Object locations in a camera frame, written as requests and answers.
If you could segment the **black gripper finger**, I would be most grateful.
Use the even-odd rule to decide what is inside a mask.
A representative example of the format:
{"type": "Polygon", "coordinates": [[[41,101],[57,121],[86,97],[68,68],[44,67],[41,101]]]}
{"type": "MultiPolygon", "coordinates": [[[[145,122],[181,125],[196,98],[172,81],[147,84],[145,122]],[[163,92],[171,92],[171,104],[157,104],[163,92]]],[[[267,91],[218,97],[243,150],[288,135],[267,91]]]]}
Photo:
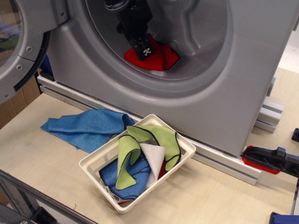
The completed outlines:
{"type": "Polygon", "coordinates": [[[154,49],[150,41],[136,42],[133,44],[133,50],[137,58],[141,61],[149,58],[154,54],[154,49]]]}

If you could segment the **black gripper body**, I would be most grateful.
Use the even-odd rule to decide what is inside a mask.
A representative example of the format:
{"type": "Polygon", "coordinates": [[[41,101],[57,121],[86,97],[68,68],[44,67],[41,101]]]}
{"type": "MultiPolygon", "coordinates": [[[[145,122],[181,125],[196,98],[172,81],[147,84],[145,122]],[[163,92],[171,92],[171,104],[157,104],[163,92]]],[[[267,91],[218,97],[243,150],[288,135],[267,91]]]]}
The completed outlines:
{"type": "Polygon", "coordinates": [[[132,45],[145,42],[147,24],[152,19],[150,7],[145,0],[121,0],[116,5],[119,20],[117,32],[123,34],[132,45]]]}

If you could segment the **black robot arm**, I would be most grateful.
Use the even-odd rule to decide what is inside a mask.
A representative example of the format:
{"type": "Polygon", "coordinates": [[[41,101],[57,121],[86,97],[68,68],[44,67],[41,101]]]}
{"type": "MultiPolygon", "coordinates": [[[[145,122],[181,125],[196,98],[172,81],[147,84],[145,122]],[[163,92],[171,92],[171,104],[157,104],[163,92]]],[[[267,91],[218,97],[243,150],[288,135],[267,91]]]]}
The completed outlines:
{"type": "Polygon", "coordinates": [[[106,0],[105,8],[116,14],[119,24],[117,32],[123,34],[137,58],[141,61],[153,53],[147,29],[153,18],[150,7],[145,0],[106,0]]]}

